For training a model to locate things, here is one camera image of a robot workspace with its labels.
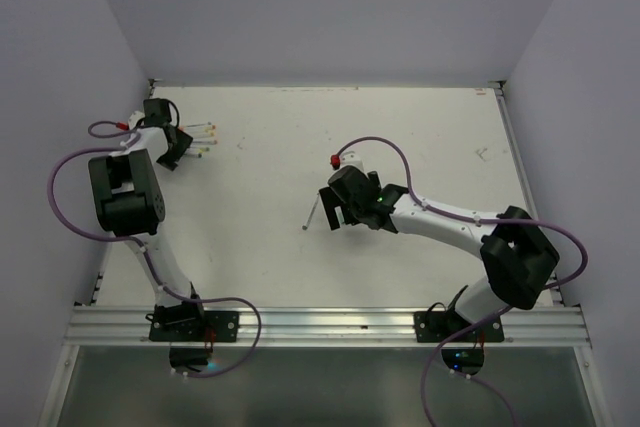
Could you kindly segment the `light green marker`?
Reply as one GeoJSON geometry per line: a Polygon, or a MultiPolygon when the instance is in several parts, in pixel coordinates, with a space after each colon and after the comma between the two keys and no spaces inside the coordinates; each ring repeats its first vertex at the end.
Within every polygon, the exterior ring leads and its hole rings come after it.
{"type": "Polygon", "coordinates": [[[311,222],[313,220],[314,214],[316,212],[317,206],[319,204],[319,200],[320,200],[320,197],[319,197],[319,195],[317,195],[315,200],[314,200],[314,203],[313,203],[313,205],[312,205],[312,207],[310,209],[309,215],[307,216],[307,219],[306,219],[305,223],[301,227],[303,231],[307,231],[309,229],[310,224],[311,224],[311,222]]]}

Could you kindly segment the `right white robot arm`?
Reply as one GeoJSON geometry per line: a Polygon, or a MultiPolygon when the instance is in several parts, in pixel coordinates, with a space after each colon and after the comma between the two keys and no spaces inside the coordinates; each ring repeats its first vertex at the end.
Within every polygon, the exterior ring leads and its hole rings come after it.
{"type": "Polygon", "coordinates": [[[364,225],[371,230],[425,237],[479,259],[484,275],[465,285],[441,311],[414,316],[420,341],[451,335],[468,339],[481,320],[505,308],[531,310],[559,262],[559,253],[529,214],[510,206],[497,214],[446,214],[405,187],[382,185],[374,172],[355,166],[336,171],[319,191],[329,226],[364,225]]]}

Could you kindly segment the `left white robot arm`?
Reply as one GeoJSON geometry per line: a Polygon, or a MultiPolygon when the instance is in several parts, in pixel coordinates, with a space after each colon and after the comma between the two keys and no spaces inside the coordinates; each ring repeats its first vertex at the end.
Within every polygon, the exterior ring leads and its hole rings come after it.
{"type": "Polygon", "coordinates": [[[129,127],[131,136],[122,149],[88,162],[100,226],[124,240],[154,287],[154,310],[148,317],[152,341],[197,341],[208,326],[196,289],[161,229],[166,206],[156,169],[175,170],[193,142],[179,123],[173,101],[146,99],[142,118],[129,127]]]}

